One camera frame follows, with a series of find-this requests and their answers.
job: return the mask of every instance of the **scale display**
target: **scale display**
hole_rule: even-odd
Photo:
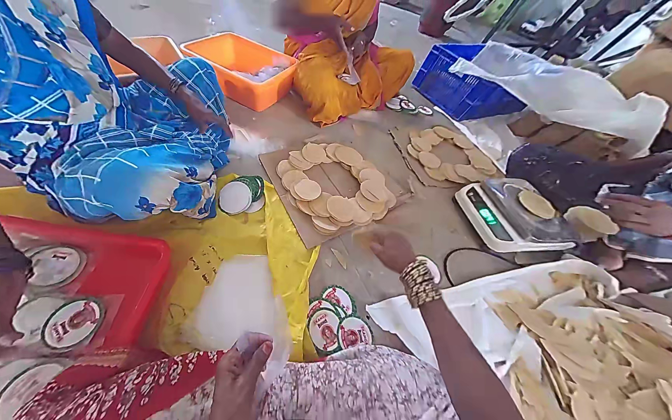
[[[497,239],[500,241],[512,242],[512,237],[510,234],[507,232],[504,226],[499,223],[497,215],[491,211],[491,208],[489,208],[484,199],[481,198],[476,189],[471,188],[468,190],[468,192],[466,192],[466,197],[469,201],[471,201],[471,204],[474,208],[476,208],[476,211],[481,216],[481,219],[486,223],[486,226],[489,227],[489,230],[495,237],[497,237]]]

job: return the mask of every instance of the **orange plastic tub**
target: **orange plastic tub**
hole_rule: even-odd
[[[162,35],[136,37],[132,38],[131,42],[137,44],[141,49],[149,53],[149,55],[152,55],[154,59],[159,61],[163,66],[169,66],[183,58],[181,50],[178,49],[178,46],[169,37]],[[115,61],[113,58],[108,57],[107,61],[110,63],[110,68],[113,73],[118,77],[136,74],[128,67]]]
[[[297,67],[297,59],[231,32],[182,43],[181,51],[209,61],[225,96],[256,111],[269,108],[290,91]],[[234,73],[255,74],[263,67],[280,63],[290,66],[263,83]]]

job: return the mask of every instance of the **blue floral fabric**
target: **blue floral fabric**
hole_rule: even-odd
[[[229,161],[229,137],[219,126],[200,134],[183,103],[144,80],[120,87],[96,38],[80,30],[92,19],[85,7],[0,0],[0,164],[83,221],[165,209],[214,217],[214,171]],[[168,69],[227,118],[209,63],[185,58]]]

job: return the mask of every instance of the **yellow plastic bag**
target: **yellow plastic bag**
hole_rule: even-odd
[[[236,177],[219,178],[217,188]],[[290,360],[312,360],[314,351],[312,346],[303,346],[303,337],[307,323],[308,278],[320,247],[305,249],[274,186],[268,182],[265,195],[264,211],[250,214],[230,216],[217,212],[213,219],[196,220],[162,212],[144,220],[80,224],[51,210],[42,195],[28,193],[24,187],[4,187],[0,188],[0,215],[149,236],[167,242],[172,250],[167,279],[174,281],[166,282],[166,297],[154,307],[149,335],[154,337],[154,345],[172,355],[193,350],[179,339],[180,327],[199,304],[204,287],[214,281],[222,260],[237,254],[268,255],[274,294],[282,296],[287,308],[293,342]]]

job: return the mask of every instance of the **power cord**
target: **power cord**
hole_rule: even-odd
[[[509,261],[508,259],[505,259],[505,258],[502,257],[500,254],[495,253],[495,252],[493,252],[492,250],[480,250],[479,248],[471,248],[471,247],[455,248],[454,250],[452,250],[452,251],[450,251],[449,253],[447,253],[447,255],[445,255],[445,259],[444,259],[443,262],[442,262],[442,270],[443,270],[443,272],[445,273],[445,278],[447,279],[447,281],[448,281],[448,282],[450,283],[450,285],[452,285],[452,286],[455,286],[456,284],[450,279],[450,272],[447,271],[447,262],[450,260],[450,257],[451,257],[454,253],[457,253],[457,252],[460,252],[460,251],[475,251],[475,252],[477,252],[477,253],[484,253],[484,254],[486,254],[486,255],[493,256],[493,257],[496,258],[496,259],[501,259],[501,260],[504,261],[505,263],[508,263],[509,265],[513,265],[513,266],[515,266],[515,267],[517,267],[517,268],[523,268],[523,267],[525,267],[525,265],[518,264],[518,263],[516,263],[516,262]]]

